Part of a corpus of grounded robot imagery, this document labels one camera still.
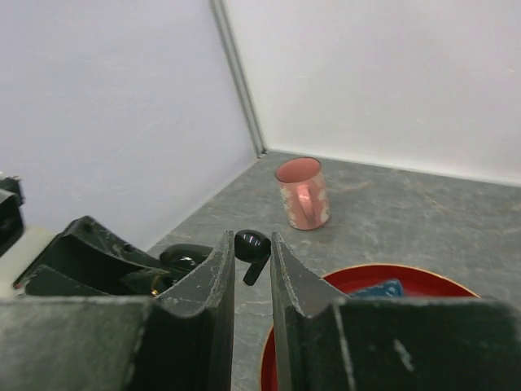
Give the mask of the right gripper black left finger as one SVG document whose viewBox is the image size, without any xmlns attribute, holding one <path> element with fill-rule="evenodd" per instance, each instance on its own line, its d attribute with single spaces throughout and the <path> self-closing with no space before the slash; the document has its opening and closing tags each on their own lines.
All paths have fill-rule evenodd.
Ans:
<svg viewBox="0 0 521 391">
<path fill-rule="evenodd" d="M 234 339 L 234 235 L 157 298 L 1 302 L 4 390 L 227 390 Z"/>
</svg>

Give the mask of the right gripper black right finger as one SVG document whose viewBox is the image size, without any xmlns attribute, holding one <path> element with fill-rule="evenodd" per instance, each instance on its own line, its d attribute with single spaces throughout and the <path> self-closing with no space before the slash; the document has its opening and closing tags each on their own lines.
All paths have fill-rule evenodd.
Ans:
<svg viewBox="0 0 521 391">
<path fill-rule="evenodd" d="M 517 390 L 520 313 L 481 298 L 348 297 L 271 239 L 281 390 Z"/>
</svg>

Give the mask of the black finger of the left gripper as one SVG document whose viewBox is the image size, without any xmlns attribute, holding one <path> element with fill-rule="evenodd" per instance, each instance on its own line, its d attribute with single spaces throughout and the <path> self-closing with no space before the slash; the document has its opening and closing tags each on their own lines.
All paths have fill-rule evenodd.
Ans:
<svg viewBox="0 0 521 391">
<path fill-rule="evenodd" d="M 39 266 L 95 289 L 126 289 L 123 278 L 133 272 L 163 272 L 160 261 L 115 235 L 91 216 L 72 221 L 57 234 L 18 277 L 19 288 Z"/>
<path fill-rule="evenodd" d="M 121 296 L 122 285 L 103 276 L 66 275 L 51 266 L 38 266 L 24 276 L 24 293 L 36 297 Z"/>
</svg>

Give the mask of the black earbud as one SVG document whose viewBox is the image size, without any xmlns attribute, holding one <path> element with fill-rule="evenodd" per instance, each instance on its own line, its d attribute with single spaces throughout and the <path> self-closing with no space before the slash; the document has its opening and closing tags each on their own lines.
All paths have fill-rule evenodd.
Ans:
<svg viewBox="0 0 521 391">
<path fill-rule="evenodd" d="M 247 286 L 253 286 L 271 256 L 271 241 L 255 230 L 241 230 L 234 236 L 235 257 L 250 266 L 243 277 Z"/>
</svg>

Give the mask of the black earbud charging case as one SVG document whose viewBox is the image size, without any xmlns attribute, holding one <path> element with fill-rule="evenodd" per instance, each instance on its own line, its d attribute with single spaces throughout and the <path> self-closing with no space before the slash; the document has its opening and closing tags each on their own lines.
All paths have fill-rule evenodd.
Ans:
<svg viewBox="0 0 521 391">
<path fill-rule="evenodd" d="M 151 282 L 151 294 L 156 297 L 170 289 L 203 263 L 211 251 L 211 247 L 199 244 L 174 244 L 166 248 L 160 254 L 159 260 L 168 273 L 154 277 Z"/>
</svg>

